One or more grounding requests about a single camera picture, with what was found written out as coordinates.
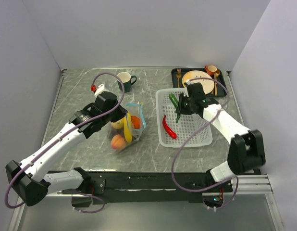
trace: plastic basket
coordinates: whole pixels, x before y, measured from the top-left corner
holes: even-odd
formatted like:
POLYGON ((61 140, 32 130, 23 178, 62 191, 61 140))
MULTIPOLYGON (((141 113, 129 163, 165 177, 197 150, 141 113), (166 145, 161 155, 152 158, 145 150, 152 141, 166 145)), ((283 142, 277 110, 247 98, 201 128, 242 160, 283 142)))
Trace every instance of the plastic basket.
MULTIPOLYGON (((172 88, 161 89, 156 92, 156 114, 159 142, 164 147, 179 148, 183 142, 191 136, 196 130, 207 123, 199 115, 181 115, 179 122, 176 124, 175 107, 169 99, 169 94, 172 93, 179 98, 179 94, 187 94, 187 89, 172 88), (162 119, 166 115, 166 122, 169 127, 177 134, 176 139, 172 139, 165 131, 162 125, 162 119)), ((212 134, 210 126, 194 136, 185 146, 200 147, 210 145, 212 142, 212 134)))

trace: plastic bag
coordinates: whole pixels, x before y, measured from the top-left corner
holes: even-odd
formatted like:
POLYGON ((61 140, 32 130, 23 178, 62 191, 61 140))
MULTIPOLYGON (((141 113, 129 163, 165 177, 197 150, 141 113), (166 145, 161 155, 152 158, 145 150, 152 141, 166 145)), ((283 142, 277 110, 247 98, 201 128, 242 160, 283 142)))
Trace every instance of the plastic bag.
POLYGON ((137 142, 147 127, 142 113, 142 103, 128 103, 124 108, 128 111, 127 115, 109 125, 108 138, 111 148, 118 151, 137 142))

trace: fork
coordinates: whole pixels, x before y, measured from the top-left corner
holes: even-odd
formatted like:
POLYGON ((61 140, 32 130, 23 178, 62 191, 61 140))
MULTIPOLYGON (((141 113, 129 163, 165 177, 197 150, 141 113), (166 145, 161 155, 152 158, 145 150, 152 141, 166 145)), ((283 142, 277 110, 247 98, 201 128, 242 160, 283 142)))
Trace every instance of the fork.
POLYGON ((180 68, 176 70, 176 77, 177 77, 177 80, 178 80, 177 87, 180 88, 181 87, 181 85, 180 85, 181 69, 180 68))

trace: cup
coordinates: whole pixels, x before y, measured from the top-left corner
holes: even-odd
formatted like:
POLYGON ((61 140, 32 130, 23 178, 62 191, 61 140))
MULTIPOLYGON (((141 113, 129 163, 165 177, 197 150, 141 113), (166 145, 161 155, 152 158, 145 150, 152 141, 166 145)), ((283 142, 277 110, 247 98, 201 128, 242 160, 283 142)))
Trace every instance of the cup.
MULTIPOLYGON (((136 76, 131 76, 128 72, 120 72, 118 74, 118 77, 124 84, 125 92, 130 92, 131 86, 136 83, 137 77, 136 76)), ((121 83, 118 81, 119 88, 122 90, 121 83)))
POLYGON ((206 65, 205 70, 207 74, 209 74, 210 76, 213 76, 218 71, 218 68, 214 65, 209 65, 209 66, 206 65))

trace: tray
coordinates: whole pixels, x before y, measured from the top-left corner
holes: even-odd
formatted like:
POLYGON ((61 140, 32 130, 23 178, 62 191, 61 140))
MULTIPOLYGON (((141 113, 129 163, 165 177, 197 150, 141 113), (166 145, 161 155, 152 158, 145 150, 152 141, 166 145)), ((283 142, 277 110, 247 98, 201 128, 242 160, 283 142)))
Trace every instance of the tray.
MULTIPOLYGON (((156 92, 156 114, 157 114, 157 127, 159 142, 164 147, 179 148, 185 140, 191 136, 196 130, 207 123, 206 120, 200 116, 193 115, 181 115, 178 123, 176 124, 175 107, 169 99, 169 94, 173 93, 176 98, 179 98, 179 94, 187 92, 185 88, 171 88, 161 89, 156 92), (165 131, 162 125, 162 119, 166 115, 166 122, 169 127, 177 134, 176 139, 172 139, 165 131)), ((194 136, 186 145, 186 148, 200 147, 210 145, 212 142, 212 134, 210 126, 202 130, 196 136, 194 136)))
MULTIPOLYGON (((206 73, 205 68, 181 68, 181 78, 179 79, 180 80, 180 86, 183 85, 182 84, 183 76, 188 71, 204 71, 206 73)), ((177 72, 177 68, 173 69, 171 71, 173 88, 178 88, 177 87, 178 86, 178 79, 176 77, 176 72, 177 72)), ((222 72, 220 72, 220 75, 217 77, 217 81, 221 82, 226 87, 222 72)), ((207 94, 206 96, 207 97, 224 97, 224 96, 226 96, 226 92, 224 91, 224 89, 219 84, 217 84, 217 90, 218 90, 217 96, 214 95, 214 94, 210 94, 210 93, 207 94)))

